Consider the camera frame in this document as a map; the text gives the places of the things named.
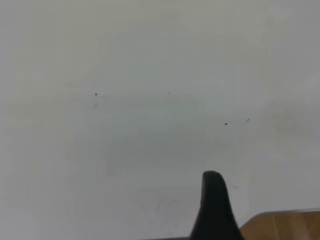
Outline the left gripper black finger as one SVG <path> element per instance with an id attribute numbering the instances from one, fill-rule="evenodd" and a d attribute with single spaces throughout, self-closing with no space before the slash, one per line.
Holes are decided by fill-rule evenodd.
<path id="1" fill-rule="evenodd" d="M 191 240 L 242 240 L 222 175 L 205 171 L 202 175 L 199 212 Z"/>

